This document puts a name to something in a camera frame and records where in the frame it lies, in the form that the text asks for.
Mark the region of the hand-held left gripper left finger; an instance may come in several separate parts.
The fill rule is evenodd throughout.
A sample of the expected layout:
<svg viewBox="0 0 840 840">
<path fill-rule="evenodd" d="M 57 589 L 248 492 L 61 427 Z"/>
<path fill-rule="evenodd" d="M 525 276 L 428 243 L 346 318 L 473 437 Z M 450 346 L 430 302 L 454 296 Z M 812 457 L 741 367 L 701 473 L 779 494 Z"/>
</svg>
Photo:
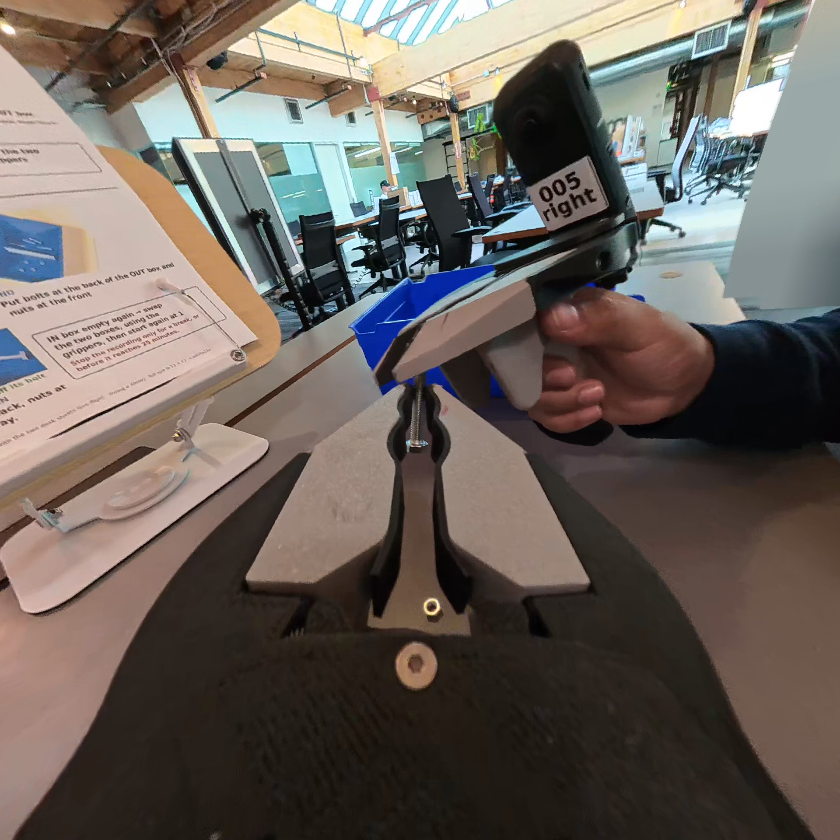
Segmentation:
<svg viewBox="0 0 840 840">
<path fill-rule="evenodd" d="M 249 568 L 251 592 L 382 617 L 400 570 L 411 388 L 398 386 L 317 443 Z"/>
</svg>

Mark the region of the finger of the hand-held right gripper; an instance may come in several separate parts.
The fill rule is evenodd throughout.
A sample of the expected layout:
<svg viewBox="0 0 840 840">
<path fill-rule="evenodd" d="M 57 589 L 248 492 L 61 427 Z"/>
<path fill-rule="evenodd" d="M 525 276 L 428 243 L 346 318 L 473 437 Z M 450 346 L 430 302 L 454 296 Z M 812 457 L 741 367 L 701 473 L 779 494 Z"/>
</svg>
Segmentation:
<svg viewBox="0 0 840 840">
<path fill-rule="evenodd" d="M 374 368 L 379 385 L 438 368 L 469 408 L 490 400 L 495 379 L 515 408 L 540 396 L 537 306 L 526 280 L 478 281 L 404 327 Z"/>
<path fill-rule="evenodd" d="M 398 338 L 413 335 L 424 324 L 444 319 L 443 335 L 493 339 L 532 319 L 532 289 L 529 269 L 479 278 L 425 309 L 400 329 Z"/>
</svg>

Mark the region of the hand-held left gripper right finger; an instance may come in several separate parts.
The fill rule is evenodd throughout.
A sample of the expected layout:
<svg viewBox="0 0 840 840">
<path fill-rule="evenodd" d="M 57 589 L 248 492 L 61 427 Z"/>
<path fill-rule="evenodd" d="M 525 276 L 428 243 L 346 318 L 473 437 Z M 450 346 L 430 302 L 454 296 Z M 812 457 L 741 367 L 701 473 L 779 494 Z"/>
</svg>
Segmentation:
<svg viewBox="0 0 840 840">
<path fill-rule="evenodd" d="M 438 582 L 457 614 L 586 592 L 591 580 L 526 452 L 440 386 L 425 390 Z"/>
</svg>

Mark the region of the blue plastic bin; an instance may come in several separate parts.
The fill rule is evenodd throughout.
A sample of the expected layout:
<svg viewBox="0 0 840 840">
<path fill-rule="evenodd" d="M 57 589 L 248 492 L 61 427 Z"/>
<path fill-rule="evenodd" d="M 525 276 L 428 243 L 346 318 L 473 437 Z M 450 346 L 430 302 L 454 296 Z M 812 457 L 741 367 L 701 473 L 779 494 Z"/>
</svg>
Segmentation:
<svg viewBox="0 0 840 840">
<path fill-rule="evenodd" d="M 497 268 L 493 269 L 491 275 L 500 274 Z M 613 289 L 616 284 L 620 284 L 627 278 L 627 272 L 619 272 L 615 276 L 603 277 L 555 277 L 548 278 L 546 272 L 536 272 L 534 276 L 528 278 L 534 300 L 537 306 L 537 314 L 540 311 L 547 310 L 554 303 L 570 298 L 582 288 L 606 288 Z M 402 281 L 394 290 L 388 292 L 383 299 L 375 303 L 371 310 L 365 315 L 358 317 L 352 322 L 351 328 L 355 332 L 356 338 L 360 343 L 364 357 L 371 367 L 374 374 L 374 369 L 381 360 L 384 352 L 390 346 L 400 329 L 406 326 L 410 321 L 414 320 L 419 315 L 414 312 L 414 305 L 410 301 L 402 301 L 399 295 L 403 290 L 403 283 L 411 280 Z M 542 378 L 543 356 L 546 350 L 547 340 L 543 334 L 540 333 L 540 378 Z M 448 381 L 444 377 L 440 369 L 434 368 L 426 374 L 427 385 L 442 386 L 447 392 L 455 396 Z M 389 381 L 386 384 L 379 385 L 381 391 L 386 393 L 398 384 L 413 384 L 414 378 L 406 382 Z M 490 400 L 502 398 L 508 399 L 499 387 L 495 379 L 491 380 Z"/>
</svg>

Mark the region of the person's right forearm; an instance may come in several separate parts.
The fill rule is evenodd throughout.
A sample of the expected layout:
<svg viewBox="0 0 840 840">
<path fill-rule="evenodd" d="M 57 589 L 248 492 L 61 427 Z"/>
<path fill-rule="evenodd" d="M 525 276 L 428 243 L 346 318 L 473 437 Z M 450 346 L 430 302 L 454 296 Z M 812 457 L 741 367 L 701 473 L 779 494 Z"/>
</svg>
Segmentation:
<svg viewBox="0 0 840 840">
<path fill-rule="evenodd" d="M 747 320 L 692 328 L 715 357 L 704 389 L 676 415 L 623 425 L 626 434 L 749 448 L 838 443 L 838 309 L 787 323 Z"/>
</svg>

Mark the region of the person's right hand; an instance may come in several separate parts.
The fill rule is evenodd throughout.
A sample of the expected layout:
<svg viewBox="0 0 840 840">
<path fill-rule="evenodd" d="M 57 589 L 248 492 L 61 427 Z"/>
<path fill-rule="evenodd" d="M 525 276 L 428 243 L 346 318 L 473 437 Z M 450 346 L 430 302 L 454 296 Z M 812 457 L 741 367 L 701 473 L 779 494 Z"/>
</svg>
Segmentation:
<svg viewBox="0 0 840 840">
<path fill-rule="evenodd" d="M 715 365 L 708 339 L 676 317 L 623 294 L 585 288 L 539 315 L 553 344 L 575 361 L 547 355 L 542 392 L 528 414 L 552 433 L 597 421 L 647 425 L 681 413 Z"/>
</svg>

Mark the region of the group of black office chairs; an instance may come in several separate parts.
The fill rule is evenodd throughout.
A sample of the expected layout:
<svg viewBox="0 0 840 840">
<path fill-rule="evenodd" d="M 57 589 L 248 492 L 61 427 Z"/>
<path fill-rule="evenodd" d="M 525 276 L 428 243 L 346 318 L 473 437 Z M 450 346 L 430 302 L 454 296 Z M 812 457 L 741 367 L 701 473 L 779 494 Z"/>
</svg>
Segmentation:
<svg viewBox="0 0 840 840">
<path fill-rule="evenodd" d="M 424 313 L 450 293 L 466 289 L 473 280 L 492 280 L 492 270 L 498 267 L 510 270 L 517 259 L 526 255 L 524 250 L 512 250 L 471 260 L 471 239 L 475 236 L 484 237 L 492 231 L 492 227 L 469 226 L 466 211 L 457 198 L 450 176 L 421 182 L 418 190 L 425 201 L 424 221 L 432 232 L 434 244 L 438 246 L 439 267 L 437 273 L 424 280 L 403 283 L 399 298 L 410 301 L 416 315 Z M 330 277 L 326 279 L 326 290 L 316 288 L 313 265 L 310 265 L 304 279 L 299 281 L 301 310 L 311 320 L 315 320 L 330 300 L 337 299 L 342 304 L 344 297 L 351 297 L 351 290 L 346 290 L 343 284 L 342 262 L 334 263 L 330 256 L 327 260 Z"/>
</svg>

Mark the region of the hanging green plant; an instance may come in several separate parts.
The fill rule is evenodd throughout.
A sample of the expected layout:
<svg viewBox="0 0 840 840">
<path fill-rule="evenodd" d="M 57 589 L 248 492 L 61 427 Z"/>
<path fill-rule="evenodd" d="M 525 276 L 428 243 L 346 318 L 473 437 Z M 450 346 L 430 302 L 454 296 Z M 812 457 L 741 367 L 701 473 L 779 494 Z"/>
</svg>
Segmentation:
<svg viewBox="0 0 840 840">
<path fill-rule="evenodd" d="M 478 163 L 481 155 L 486 151 L 493 151 L 495 153 L 496 142 L 493 137 L 497 137 L 498 131 L 495 120 L 488 116 L 485 111 L 478 111 L 474 114 L 474 122 L 472 124 L 473 132 L 469 137 L 466 146 L 467 160 Z"/>
</svg>

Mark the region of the wood edged office desk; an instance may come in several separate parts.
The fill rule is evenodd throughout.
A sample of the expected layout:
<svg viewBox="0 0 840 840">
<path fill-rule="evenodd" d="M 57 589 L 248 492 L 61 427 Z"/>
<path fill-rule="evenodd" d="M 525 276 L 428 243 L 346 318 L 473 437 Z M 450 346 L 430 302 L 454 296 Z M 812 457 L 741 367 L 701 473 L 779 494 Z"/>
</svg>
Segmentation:
<svg viewBox="0 0 840 840">
<path fill-rule="evenodd" d="M 635 207 L 637 221 L 644 228 L 654 218 L 661 217 L 665 211 L 665 201 L 658 189 L 656 181 L 647 181 L 641 189 L 630 191 Z M 482 242 L 485 245 L 496 243 L 516 242 L 544 236 L 548 233 L 543 222 L 539 221 L 539 214 L 533 206 L 516 213 L 506 222 L 494 227 L 484 234 Z"/>
</svg>

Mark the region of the grey panel on black stand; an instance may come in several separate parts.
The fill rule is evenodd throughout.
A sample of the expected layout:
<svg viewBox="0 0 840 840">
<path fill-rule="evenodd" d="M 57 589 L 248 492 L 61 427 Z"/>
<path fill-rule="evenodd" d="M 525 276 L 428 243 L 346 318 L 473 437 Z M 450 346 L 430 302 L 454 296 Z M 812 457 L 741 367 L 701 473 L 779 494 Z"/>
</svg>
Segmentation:
<svg viewBox="0 0 840 840">
<path fill-rule="evenodd" d="M 178 170 L 217 242 L 261 297 L 293 307 L 301 331 L 321 304 L 308 305 L 306 268 L 252 140 L 174 138 Z"/>
</svg>

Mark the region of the printed instruction sheet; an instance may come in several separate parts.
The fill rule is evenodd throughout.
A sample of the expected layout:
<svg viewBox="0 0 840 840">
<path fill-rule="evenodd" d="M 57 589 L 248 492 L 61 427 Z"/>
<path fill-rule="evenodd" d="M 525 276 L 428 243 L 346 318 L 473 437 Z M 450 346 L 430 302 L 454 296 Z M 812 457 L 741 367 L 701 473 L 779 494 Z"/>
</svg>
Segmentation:
<svg viewBox="0 0 840 840">
<path fill-rule="evenodd" d="M 1 328 L 2 459 L 256 340 L 5 49 Z"/>
</svg>

